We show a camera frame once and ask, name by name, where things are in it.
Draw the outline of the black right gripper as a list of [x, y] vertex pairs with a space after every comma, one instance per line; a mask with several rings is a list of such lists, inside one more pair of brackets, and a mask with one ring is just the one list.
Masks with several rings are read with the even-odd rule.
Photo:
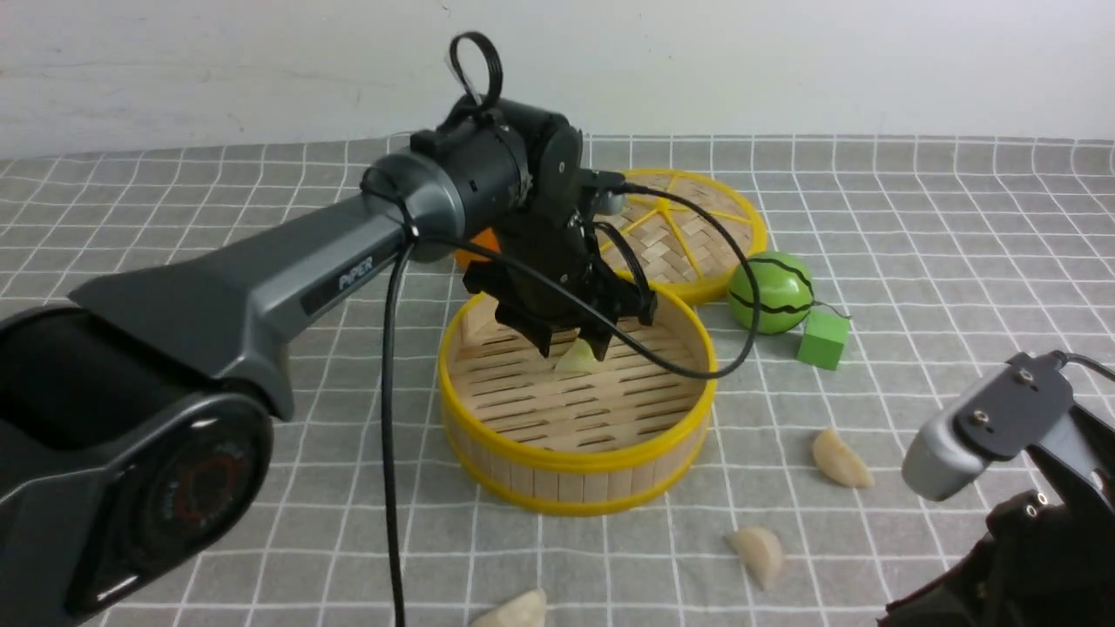
[[995, 507], [972, 551], [881, 626], [1111, 626], [1112, 426], [1076, 405], [1028, 452], [1060, 504], [1028, 489]]

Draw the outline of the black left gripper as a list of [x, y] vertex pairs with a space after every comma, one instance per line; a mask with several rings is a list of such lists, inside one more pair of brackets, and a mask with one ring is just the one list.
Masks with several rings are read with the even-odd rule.
[[507, 192], [463, 195], [466, 234], [489, 230], [500, 259], [471, 261], [463, 286], [497, 302], [497, 322], [525, 338], [542, 357], [552, 336], [576, 329], [594, 360], [604, 361], [620, 319], [652, 324], [657, 297], [648, 279], [632, 271], [626, 280], [603, 260], [597, 230], [618, 237], [617, 226], [578, 215], [580, 187], [529, 202]]

